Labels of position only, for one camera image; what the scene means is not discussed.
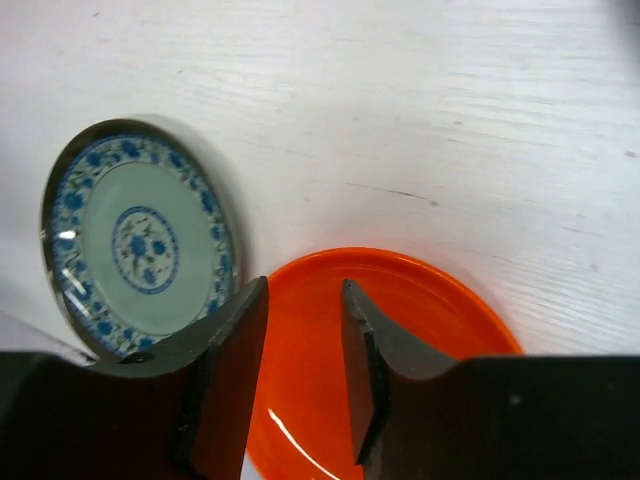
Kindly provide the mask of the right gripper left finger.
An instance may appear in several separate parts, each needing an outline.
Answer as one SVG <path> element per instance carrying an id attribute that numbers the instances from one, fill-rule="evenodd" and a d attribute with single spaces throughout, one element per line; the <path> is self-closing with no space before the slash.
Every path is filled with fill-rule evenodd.
<path id="1" fill-rule="evenodd" d="M 237 479 L 265 341 L 259 277 L 119 362 L 1 355 L 5 479 Z"/>

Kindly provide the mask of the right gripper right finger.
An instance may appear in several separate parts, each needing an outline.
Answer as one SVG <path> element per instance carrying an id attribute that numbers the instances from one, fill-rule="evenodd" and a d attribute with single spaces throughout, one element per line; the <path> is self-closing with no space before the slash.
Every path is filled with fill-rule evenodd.
<path id="1" fill-rule="evenodd" d="M 353 458 L 368 479 L 635 479 L 639 360 L 458 361 L 341 292 Z"/>

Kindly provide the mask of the orange round plate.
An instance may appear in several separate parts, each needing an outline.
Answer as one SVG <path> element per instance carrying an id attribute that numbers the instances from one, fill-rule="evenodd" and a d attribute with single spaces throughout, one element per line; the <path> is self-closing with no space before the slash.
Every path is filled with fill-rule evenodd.
<path id="1" fill-rule="evenodd" d="M 344 247 L 269 278 L 269 318 L 248 438 L 265 479 L 360 479 L 341 345 L 341 286 L 356 281 L 388 316 L 456 359 L 521 350 L 466 284 L 414 257 Z"/>

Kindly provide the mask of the blue white patterned plate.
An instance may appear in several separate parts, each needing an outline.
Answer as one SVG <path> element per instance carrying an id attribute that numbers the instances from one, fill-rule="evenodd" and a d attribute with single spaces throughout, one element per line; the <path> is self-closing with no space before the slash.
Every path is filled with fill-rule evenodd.
<path id="1" fill-rule="evenodd" d="M 56 302 L 100 359 L 213 313 L 243 280 L 225 160 L 196 130 L 158 115 L 98 122 L 63 148 L 40 238 Z"/>

